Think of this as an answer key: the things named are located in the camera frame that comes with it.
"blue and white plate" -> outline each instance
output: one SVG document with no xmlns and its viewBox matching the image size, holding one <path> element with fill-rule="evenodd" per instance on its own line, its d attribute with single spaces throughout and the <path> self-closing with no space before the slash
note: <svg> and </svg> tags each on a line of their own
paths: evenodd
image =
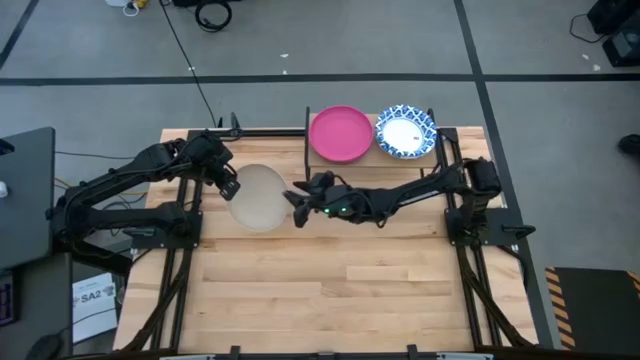
<svg viewBox="0 0 640 360">
<path fill-rule="evenodd" d="M 378 115 L 376 141 L 398 159 L 417 159 L 436 145 L 436 124 L 417 107 L 394 105 Z"/>
</svg>

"wooden tabletop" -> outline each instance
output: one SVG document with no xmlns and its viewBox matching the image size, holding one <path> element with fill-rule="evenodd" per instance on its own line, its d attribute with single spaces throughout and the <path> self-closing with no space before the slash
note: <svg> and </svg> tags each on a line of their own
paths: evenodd
<svg viewBox="0 0 640 360">
<path fill-rule="evenodd" d="M 161 141 L 187 134 L 164 130 Z M 458 134 L 463 157 L 490 158 L 481 127 L 460 127 Z M 304 180 L 303 137 L 243 138 L 227 146 L 236 169 L 265 164 L 290 186 Z M 360 187 L 392 187 L 420 176 L 415 168 L 312 165 L 312 174 L 331 168 Z M 178 181 L 152 184 L 147 207 L 175 201 L 177 186 Z M 501 205 L 500 198 L 491 203 Z M 472 350 L 445 207 L 443 196 L 415 203 L 383 229 L 312 214 L 304 229 L 288 216 L 270 232 L 253 233 L 232 219 L 217 188 L 205 187 L 180 352 L 229 353 L 232 345 L 245 353 L 404 352 L 408 344 L 420 351 Z M 165 252 L 153 250 L 131 270 L 114 348 L 128 343 L 153 310 Z M 485 248 L 485 260 L 497 304 L 536 342 L 517 260 L 492 247 Z M 488 344 L 484 311 L 476 302 Z M 171 319 L 165 320 L 163 346 Z"/>
</svg>

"paper plate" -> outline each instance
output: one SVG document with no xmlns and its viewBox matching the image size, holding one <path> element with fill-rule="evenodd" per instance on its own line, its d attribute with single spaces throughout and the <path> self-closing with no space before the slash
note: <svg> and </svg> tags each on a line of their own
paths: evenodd
<svg viewBox="0 0 640 360">
<path fill-rule="evenodd" d="M 367 115 L 351 106 L 322 110 L 311 123 L 309 142 L 323 158 L 335 162 L 354 161 L 373 141 L 373 126 Z"/>
<path fill-rule="evenodd" d="M 425 156 L 436 145 L 436 124 L 417 107 L 394 105 L 378 116 L 376 142 L 387 154 L 398 159 Z"/>
<path fill-rule="evenodd" d="M 287 184 L 266 165 L 252 164 L 238 170 L 240 190 L 227 203 L 231 216 L 247 230 L 264 232 L 282 224 L 290 205 L 282 196 Z"/>
</svg>

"black metal frame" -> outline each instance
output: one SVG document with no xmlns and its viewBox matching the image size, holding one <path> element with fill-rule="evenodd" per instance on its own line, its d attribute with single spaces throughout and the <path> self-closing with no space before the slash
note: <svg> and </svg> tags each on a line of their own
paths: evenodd
<svg viewBox="0 0 640 360">
<path fill-rule="evenodd" d="M 291 128 L 291 129 L 247 129 L 247 130 L 242 130 L 242 136 L 243 137 L 302 137 L 304 136 L 304 140 L 305 140 L 305 152 L 304 152 L 304 156 L 305 156 L 305 160 L 304 160 L 304 166 L 305 166 L 305 175 L 306 178 L 309 179 L 310 177 L 310 166 L 309 166 L 309 160 L 308 160 L 308 152 L 309 152 L 309 140 L 308 140 L 308 129 L 309 129 L 309 121 L 310 121 L 310 109 L 309 107 L 306 108 L 306 114 L 305 114 L 305 127 L 304 128 Z M 189 131 L 189 139 L 197 136 L 199 134 L 199 130 L 192 130 Z M 440 163 L 441 166 L 446 167 L 448 165 L 448 159 L 447 159 L 447 154 L 445 151 L 445 146 L 444 143 L 445 141 L 447 141 L 452 149 L 453 149 L 453 155 L 454 155 L 454 161 L 461 161 L 462 160 L 462 154 L 461 154 L 461 150 L 460 150 L 460 145 L 458 142 L 458 135 L 457 135 L 457 131 L 455 128 L 443 128 L 443 129 L 439 129 L 438 130 L 438 140 L 437 140 L 437 144 L 436 144 L 436 156 L 437 156 L 437 160 L 438 163 Z M 424 174 L 424 171 L 421 169 L 420 171 L 421 175 Z M 181 180 L 180 185 L 179 185 L 179 190 L 178 190 L 178 202 L 181 204 L 184 204 L 184 200 L 185 200 L 185 196 L 186 196 L 186 189 L 187 189 L 187 180 Z M 199 211 L 199 205 L 200 205 L 200 199 L 202 197 L 202 184 L 201 183 L 197 183 L 196 184 L 196 188 L 194 190 L 194 195 L 193 195 L 193 205 L 192 205 L 192 211 L 193 209 L 195 209 L 195 211 Z M 447 207 L 449 210 L 451 209 L 456 209 L 456 204 L 455 204 L 455 198 L 452 194 L 447 194 Z M 466 252 L 466 248 L 469 244 L 464 244 L 464 243 L 460 243 L 460 244 L 456 244 L 455 248 L 456 248 L 456 254 L 457 254 L 457 258 L 458 258 L 458 264 L 460 266 L 460 274 L 462 277 L 462 261 L 468 261 L 467 259 L 463 258 L 463 256 L 467 256 L 467 252 Z M 477 270 L 477 274 L 478 274 L 478 278 L 480 283 L 482 284 L 482 286 L 487 290 L 487 293 L 489 294 L 489 296 L 491 295 L 491 289 L 489 286 L 489 280 L 488 280 L 488 276 L 487 276 L 487 269 L 486 269 L 486 264 L 485 264 L 485 260 L 484 260 L 484 254 L 482 252 L 482 248 L 481 246 L 471 246 L 471 249 L 473 251 L 474 254 L 474 259 L 475 259 L 475 263 L 476 263 L 476 270 Z M 180 335 L 182 332 L 182 319 L 183 319 L 183 314 L 184 314 L 184 306 L 185 306 L 185 300 L 186 300 L 186 293 L 187 293 L 187 286 L 188 286 L 188 276 L 189 276 L 189 268 L 190 268 L 190 263 L 191 263 L 191 258 L 192 258 L 192 250 L 185 250 L 184 254 L 183 254 L 183 258 L 182 261 L 187 261 L 187 272 L 185 274 L 185 276 L 187 277 L 184 285 L 182 286 L 182 288 L 180 289 L 180 292 L 177 295 L 177 299 L 176 299 L 176 307 L 175 307 L 175 316 L 173 319 L 173 324 L 171 327 L 171 342 L 170 342 L 170 349 L 177 351 L 178 350 L 178 346 L 180 344 Z M 170 284 L 170 280 L 172 277 L 172 272 L 173 272 L 173 267 L 174 267 L 174 263 L 175 263 L 175 250 L 172 249 L 168 249 L 167 250 L 167 256 L 166 256 L 166 260 L 165 260 L 165 266 L 164 266 L 164 271 L 163 271 L 163 275 L 162 275 L 162 282 L 161 282 L 161 286 L 160 286 L 160 298 L 162 298 L 164 296 L 164 294 L 166 294 L 166 291 L 169 287 Z M 465 298 L 465 305 L 467 308 L 467 314 L 468 314 L 468 321 L 469 321 L 469 330 L 470 330 L 470 334 L 471 334 L 471 338 L 473 341 L 473 345 L 474 348 L 478 349 L 480 347 L 483 346 L 483 342 L 482 342 L 482 334 L 480 332 L 480 326 L 479 326 L 479 320 L 478 320 L 478 312 L 477 312 L 477 308 L 476 308 L 476 304 L 475 304 L 475 299 L 474 299 L 474 292 L 471 289 L 470 285 L 467 284 L 465 281 L 462 281 L 462 287 L 463 287 L 463 292 L 464 292 L 464 298 Z M 500 337 L 500 331 L 499 331 L 499 327 L 495 321 L 495 319 L 491 316 L 491 314 L 489 314 L 487 312 L 487 319 L 489 321 L 489 330 L 490 330 L 490 335 L 491 335 L 491 343 L 494 346 L 502 346 L 502 342 L 501 342 L 501 337 Z M 155 329 L 155 332 L 152 335 L 151 338 L 151 350 L 158 350 L 160 348 L 160 342 L 161 342 L 161 338 L 162 338 L 162 328 L 163 328 L 163 322 L 161 322 L 161 325 L 158 326 L 157 329 Z M 407 359 L 407 356 L 412 359 L 412 360 L 417 360 L 417 359 L 426 359 L 426 358 L 436 358 L 438 353 L 435 352 L 418 352 L 417 348 L 415 345 L 413 344 L 408 344 L 407 345 L 407 352 L 406 353 L 340 353 L 340 354 L 242 354 L 242 357 L 244 359 L 248 359 L 248 358 L 252 358 L 252 359 L 318 359 L 318 360 L 324 360 L 325 358 L 327 360 L 329 359 L 353 359 L 353 360 L 361 360 L 361 359 L 380 359 L 380 360 L 392 360 L 392 359 Z M 230 360 L 236 360 L 239 357 L 239 352 L 240 352 L 240 347 L 238 346 L 233 346 L 230 349 L 229 354 L 216 354 L 216 358 L 219 359 L 230 359 Z"/>
</svg>

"gray floor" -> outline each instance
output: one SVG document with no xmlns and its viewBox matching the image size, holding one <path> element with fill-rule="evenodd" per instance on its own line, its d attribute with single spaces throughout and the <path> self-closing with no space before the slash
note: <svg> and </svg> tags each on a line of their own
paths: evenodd
<svg viewBox="0 0 640 360">
<path fill-rule="evenodd" d="M 27 3 L 0 0 L 0 48 Z M 638 72 L 612 68 L 599 44 L 569 36 L 571 17 L 593 3 L 464 0 L 483 72 Z M 201 32 L 192 14 L 168 8 L 200 75 L 471 73 L 452 0 L 243 0 L 232 7 L 233 21 L 219 34 Z M 576 32 L 597 37 L 584 19 Z M 0 79 L 189 75 L 156 1 L 126 18 L 102 0 L 40 0 L 0 69 Z M 640 272 L 640 163 L 615 147 L 620 137 L 640 132 L 640 83 L 487 87 L 523 217 L 538 228 L 529 238 L 537 270 Z M 302 126 L 305 106 L 350 104 L 375 113 L 396 103 L 433 107 L 441 125 L 484 125 L 473 82 L 205 84 L 203 90 L 217 116 L 234 111 L 245 127 Z M 137 153 L 163 128 L 211 123 L 189 84 L 3 86 L 0 109 L 0 136 L 54 126 L 59 150 L 116 156 Z M 119 163 L 56 160 L 57 176 L 73 183 Z M 77 350 L 104 350 L 110 341 L 107 335 Z"/>
</svg>

